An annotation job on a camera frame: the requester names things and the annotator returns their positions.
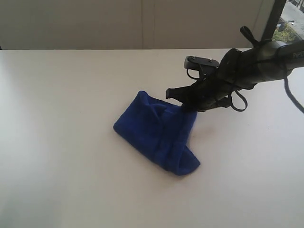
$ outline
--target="folded fabric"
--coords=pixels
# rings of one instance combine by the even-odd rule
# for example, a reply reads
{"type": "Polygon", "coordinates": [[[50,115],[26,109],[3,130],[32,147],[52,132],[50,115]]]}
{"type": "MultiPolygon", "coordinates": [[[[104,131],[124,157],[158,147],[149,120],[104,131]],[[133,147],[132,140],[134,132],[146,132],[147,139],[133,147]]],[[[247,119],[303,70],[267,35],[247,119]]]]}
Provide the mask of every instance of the folded fabric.
{"type": "Polygon", "coordinates": [[[186,146],[196,115],[139,91],[114,130],[152,162],[185,175],[200,165],[186,146]]]}

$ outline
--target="wall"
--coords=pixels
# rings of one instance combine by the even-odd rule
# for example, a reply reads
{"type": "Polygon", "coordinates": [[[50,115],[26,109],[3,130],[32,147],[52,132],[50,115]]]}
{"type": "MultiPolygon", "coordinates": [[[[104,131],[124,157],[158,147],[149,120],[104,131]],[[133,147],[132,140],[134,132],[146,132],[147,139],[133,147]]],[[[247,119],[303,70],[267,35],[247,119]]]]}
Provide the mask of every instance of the wall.
{"type": "Polygon", "coordinates": [[[275,0],[2,0],[3,49],[248,47],[275,0]]]}

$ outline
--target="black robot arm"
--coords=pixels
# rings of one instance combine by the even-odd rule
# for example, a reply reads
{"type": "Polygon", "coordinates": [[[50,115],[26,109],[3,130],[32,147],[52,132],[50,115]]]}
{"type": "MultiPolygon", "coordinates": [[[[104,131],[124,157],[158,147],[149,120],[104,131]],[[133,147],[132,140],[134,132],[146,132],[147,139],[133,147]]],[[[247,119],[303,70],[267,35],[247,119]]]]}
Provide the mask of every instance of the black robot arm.
{"type": "Polygon", "coordinates": [[[287,76],[292,70],[304,67],[304,40],[291,45],[271,40],[258,42],[247,27],[242,27],[241,33],[252,43],[252,49],[241,52],[233,48],[220,64],[212,59],[186,57],[184,67],[187,75],[191,77],[189,70],[197,70],[199,78],[191,77],[196,82],[190,86],[168,89],[166,98],[174,98],[187,109],[200,112],[230,106],[237,111],[244,111],[245,109],[240,110],[233,105],[232,92],[236,92],[247,107],[239,90],[253,89],[257,83],[280,79],[284,79],[288,86],[287,76]]]}

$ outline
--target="white table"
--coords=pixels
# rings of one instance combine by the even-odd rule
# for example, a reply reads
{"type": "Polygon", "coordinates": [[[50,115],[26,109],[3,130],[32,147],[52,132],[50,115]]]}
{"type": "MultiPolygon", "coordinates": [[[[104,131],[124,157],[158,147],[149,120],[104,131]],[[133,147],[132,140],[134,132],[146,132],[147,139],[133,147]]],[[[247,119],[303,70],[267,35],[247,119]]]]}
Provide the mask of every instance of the white table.
{"type": "MultiPolygon", "coordinates": [[[[139,90],[165,99],[193,83],[186,55],[226,51],[1,51],[0,227],[304,227],[304,116],[283,81],[244,91],[243,113],[198,115],[189,144],[202,165],[189,176],[112,129],[139,90]]],[[[304,69],[289,78],[303,103],[304,69]]]]}

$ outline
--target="blue cloth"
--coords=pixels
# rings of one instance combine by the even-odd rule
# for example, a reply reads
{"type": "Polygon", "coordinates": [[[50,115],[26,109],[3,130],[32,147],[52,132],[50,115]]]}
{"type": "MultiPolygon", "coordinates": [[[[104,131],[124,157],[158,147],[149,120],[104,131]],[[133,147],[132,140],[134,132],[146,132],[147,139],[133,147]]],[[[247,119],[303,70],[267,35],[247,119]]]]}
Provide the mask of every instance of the blue cloth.
{"type": "Polygon", "coordinates": [[[114,130],[152,162],[185,175],[200,165],[186,146],[196,115],[139,91],[114,130]]]}

